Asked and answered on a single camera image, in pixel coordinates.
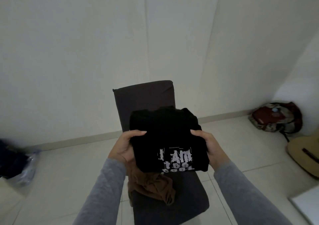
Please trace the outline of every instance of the black t-shirt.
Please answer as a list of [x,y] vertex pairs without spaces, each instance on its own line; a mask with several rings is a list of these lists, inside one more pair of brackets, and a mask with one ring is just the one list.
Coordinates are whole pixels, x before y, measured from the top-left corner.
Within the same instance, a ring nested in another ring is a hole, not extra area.
[[190,129],[201,130],[187,108],[163,107],[139,110],[130,116],[130,130],[147,131],[130,139],[136,165],[142,172],[207,171],[206,142]]

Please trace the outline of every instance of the crumpled brown clothing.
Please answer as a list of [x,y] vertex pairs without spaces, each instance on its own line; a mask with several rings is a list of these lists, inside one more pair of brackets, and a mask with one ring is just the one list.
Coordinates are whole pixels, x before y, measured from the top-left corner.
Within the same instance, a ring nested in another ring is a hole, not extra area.
[[126,174],[129,177],[128,193],[132,206],[132,191],[145,196],[162,200],[166,205],[174,203],[175,190],[173,180],[161,173],[143,173],[137,166],[135,159],[126,164]]

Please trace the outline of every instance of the baseboard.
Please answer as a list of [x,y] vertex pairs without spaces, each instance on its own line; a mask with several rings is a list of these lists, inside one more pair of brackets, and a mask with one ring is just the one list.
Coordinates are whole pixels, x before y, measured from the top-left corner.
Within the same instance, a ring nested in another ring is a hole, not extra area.
[[[218,114],[218,115],[207,116],[207,117],[200,117],[200,118],[198,118],[198,123],[203,124],[206,122],[214,122],[214,121],[219,121],[219,120],[224,120],[224,119],[229,119],[229,118],[241,117],[241,116],[248,115],[251,111],[252,111],[252,109],[238,111],[238,112]],[[28,151],[33,151],[33,150],[37,150],[37,149],[42,150],[42,151],[46,151],[46,150],[65,148],[65,147],[70,147],[70,146],[75,146],[75,145],[80,145],[80,144],[88,144],[88,143],[94,143],[94,142],[98,142],[98,141],[118,138],[121,134],[122,134],[122,131],[119,130],[119,131],[115,131],[115,132],[108,132],[108,133],[86,136],[86,137],[81,137],[81,138],[72,138],[72,139],[58,141],[58,142],[34,145],[34,146],[26,147],[26,149]]]
[[215,122],[215,121],[220,121],[220,120],[224,120],[224,119],[246,116],[246,115],[250,114],[252,111],[253,111],[253,109],[248,109],[248,110],[242,110],[242,111],[238,111],[238,112],[228,112],[228,113],[223,113],[223,114],[218,114],[218,115],[213,115],[213,116],[200,117],[200,118],[198,118],[198,123],[203,124],[206,122]]

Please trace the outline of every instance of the beige round object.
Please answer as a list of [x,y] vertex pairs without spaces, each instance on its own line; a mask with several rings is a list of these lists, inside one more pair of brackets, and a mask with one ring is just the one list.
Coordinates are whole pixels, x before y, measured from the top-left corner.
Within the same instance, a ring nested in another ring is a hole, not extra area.
[[287,144],[289,155],[306,171],[319,178],[319,138],[298,137]]

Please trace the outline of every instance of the gray long-sleeved shirt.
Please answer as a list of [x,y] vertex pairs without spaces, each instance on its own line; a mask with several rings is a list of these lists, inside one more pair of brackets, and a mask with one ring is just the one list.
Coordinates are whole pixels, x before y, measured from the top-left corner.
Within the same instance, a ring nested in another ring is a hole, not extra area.
[[[116,224],[125,174],[122,163],[107,159],[73,225]],[[233,162],[219,167],[214,178],[238,225],[291,225]]]

